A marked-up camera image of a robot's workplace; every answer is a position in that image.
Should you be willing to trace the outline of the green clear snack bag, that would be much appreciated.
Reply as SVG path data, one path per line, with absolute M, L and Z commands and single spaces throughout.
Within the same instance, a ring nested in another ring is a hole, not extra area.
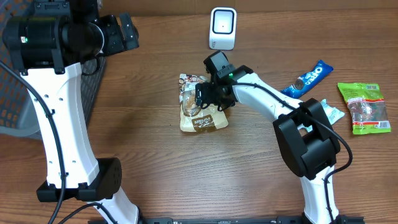
M 384 97 L 377 83 L 338 83 L 351 114 L 353 134 L 391 132 Z

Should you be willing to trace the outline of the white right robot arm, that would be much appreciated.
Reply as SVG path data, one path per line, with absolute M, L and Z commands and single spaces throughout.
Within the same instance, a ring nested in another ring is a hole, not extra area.
M 211 78 L 196 86 L 196 104 L 202 109 L 216 106 L 224 111 L 241 103 L 267 118 L 273 124 L 285 164 L 300 178 L 306 221 L 336 223 L 339 211 L 330 177 L 340 144 L 321 103 L 282 94 L 247 66 L 235 68 L 220 50 L 203 63 Z

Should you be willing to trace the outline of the light teal snack packet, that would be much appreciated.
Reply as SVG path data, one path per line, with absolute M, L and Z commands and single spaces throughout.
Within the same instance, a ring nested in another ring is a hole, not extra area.
M 321 100 L 320 103 L 331 125 L 335 124 L 339 119 L 344 117 L 344 112 L 340 111 L 336 107 L 330 106 L 326 99 Z

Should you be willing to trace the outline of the beige paper snack bag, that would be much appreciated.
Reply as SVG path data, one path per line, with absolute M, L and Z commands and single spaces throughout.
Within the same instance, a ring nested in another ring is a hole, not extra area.
M 228 120 L 224 112 L 211 105 L 201 109 L 195 102 L 195 85 L 208 82 L 204 76 L 181 73 L 178 79 L 180 102 L 180 129 L 183 132 L 205 133 L 225 128 Z

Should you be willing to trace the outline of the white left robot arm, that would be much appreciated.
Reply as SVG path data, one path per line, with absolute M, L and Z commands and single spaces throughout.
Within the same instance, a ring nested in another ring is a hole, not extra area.
M 139 208 L 121 187 L 121 161 L 94 155 L 81 99 L 85 62 L 138 48 L 130 15 L 100 16 L 96 1 L 34 1 L 6 22 L 2 40 L 12 62 L 4 69 L 28 89 L 44 143 L 38 199 L 60 207 L 75 198 L 106 223 L 138 223 Z

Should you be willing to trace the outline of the blue snack packet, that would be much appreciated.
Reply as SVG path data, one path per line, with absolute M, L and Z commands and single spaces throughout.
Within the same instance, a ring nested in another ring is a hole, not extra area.
M 299 99 L 319 84 L 332 71 L 333 67 L 331 65 L 326 64 L 323 60 L 319 60 L 311 71 L 299 76 L 293 84 L 280 92 L 291 98 Z

